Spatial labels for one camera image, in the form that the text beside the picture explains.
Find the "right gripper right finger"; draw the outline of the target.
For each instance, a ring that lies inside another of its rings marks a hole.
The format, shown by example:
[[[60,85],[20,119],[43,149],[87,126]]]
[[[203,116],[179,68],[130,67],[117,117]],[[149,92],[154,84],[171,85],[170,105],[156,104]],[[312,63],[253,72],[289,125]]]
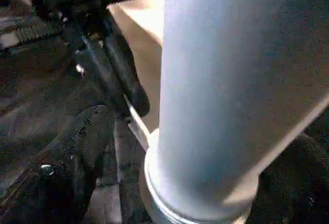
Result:
[[[253,223],[328,223],[328,152],[301,134],[260,175]]]

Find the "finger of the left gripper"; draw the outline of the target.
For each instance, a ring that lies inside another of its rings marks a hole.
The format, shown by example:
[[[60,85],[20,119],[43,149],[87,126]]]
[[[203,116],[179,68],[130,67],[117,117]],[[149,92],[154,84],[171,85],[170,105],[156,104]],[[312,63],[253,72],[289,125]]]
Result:
[[[138,115],[146,116],[150,111],[150,102],[139,81],[134,56],[126,39],[106,38],[104,48],[119,80],[122,97],[129,100]]]
[[[121,84],[112,68],[105,50],[99,43],[83,39],[84,47],[76,51],[76,61],[84,74],[102,89],[105,102],[111,105],[118,117],[130,117],[130,111],[123,96]]]

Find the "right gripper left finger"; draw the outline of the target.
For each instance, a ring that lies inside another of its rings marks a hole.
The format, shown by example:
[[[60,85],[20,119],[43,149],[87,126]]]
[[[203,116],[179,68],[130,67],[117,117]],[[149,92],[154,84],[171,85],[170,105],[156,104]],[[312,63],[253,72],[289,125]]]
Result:
[[[15,200],[15,223],[79,223],[88,209],[115,116],[105,105],[78,114],[44,149]]]

